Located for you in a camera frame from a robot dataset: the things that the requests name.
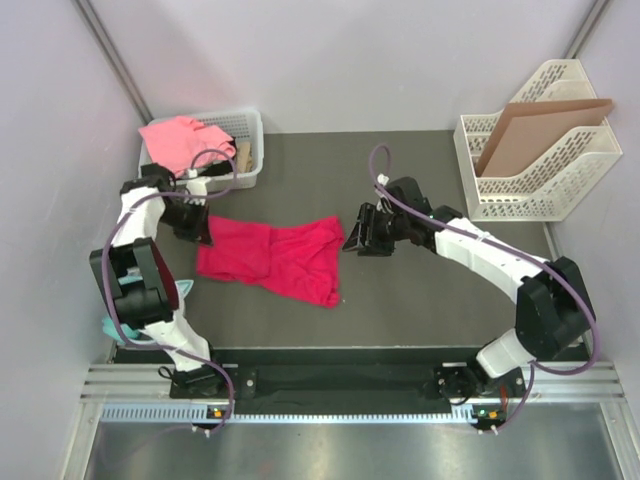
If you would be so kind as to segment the magenta t shirt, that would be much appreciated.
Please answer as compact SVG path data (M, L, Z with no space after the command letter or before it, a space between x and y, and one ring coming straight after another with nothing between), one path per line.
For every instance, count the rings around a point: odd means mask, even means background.
M294 227L209 218L211 246L198 249L196 273L218 281L260 286L324 308L340 302L338 217Z

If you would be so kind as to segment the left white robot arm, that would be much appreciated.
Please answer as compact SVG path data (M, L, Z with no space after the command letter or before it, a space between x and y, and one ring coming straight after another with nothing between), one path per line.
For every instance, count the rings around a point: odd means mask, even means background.
M158 226L170 226L179 240L210 246L206 184L184 185L158 164L142 167L138 178L123 184L118 229L106 248L93 251L89 262L108 306L105 334L121 345L158 346L172 368L158 373L171 381L173 398L207 398L226 387L225 370L211 363L210 343L185 318L185 299L193 286L171 274L155 243Z

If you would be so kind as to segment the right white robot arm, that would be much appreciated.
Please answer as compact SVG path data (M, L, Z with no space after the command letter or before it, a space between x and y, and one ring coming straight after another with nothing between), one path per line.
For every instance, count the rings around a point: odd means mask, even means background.
M407 240L468 268L515 305L515 324L468 361L465 395L487 396L524 364L555 358L595 324L579 267L561 257L530 256L477 228L449 206L434 208L417 181L379 176L379 201L360 206L343 245L360 256L388 257Z

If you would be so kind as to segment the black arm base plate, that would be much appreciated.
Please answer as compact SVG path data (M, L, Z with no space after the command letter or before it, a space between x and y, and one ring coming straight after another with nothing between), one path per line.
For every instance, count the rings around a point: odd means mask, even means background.
M503 406L525 392L515 369L489 391L465 395L471 347L217 349L236 413L444 413L486 399Z

